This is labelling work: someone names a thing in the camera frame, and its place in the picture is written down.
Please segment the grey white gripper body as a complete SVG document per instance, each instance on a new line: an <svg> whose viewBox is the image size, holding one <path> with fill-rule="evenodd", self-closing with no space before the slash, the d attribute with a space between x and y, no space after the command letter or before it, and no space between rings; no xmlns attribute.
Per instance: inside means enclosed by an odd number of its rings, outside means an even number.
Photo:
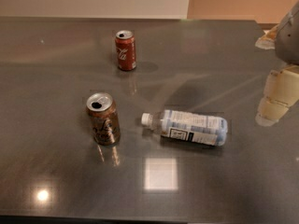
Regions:
<svg viewBox="0 0 299 224"><path fill-rule="evenodd" d="M285 63L299 64L299 1L278 26L275 51L277 57Z"/></svg>

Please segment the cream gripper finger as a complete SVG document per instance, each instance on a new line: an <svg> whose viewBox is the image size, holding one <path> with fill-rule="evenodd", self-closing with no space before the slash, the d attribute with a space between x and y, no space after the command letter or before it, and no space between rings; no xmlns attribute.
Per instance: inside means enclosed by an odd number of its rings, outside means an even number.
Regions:
<svg viewBox="0 0 299 224"><path fill-rule="evenodd" d="M278 26L275 25L272 29L266 31L263 36L258 38L255 46L259 49L274 49L277 32Z"/></svg>
<svg viewBox="0 0 299 224"><path fill-rule="evenodd" d="M272 70L267 77L255 120L261 126L272 126L278 123L298 100L299 66L287 65L279 71Z"/></svg>

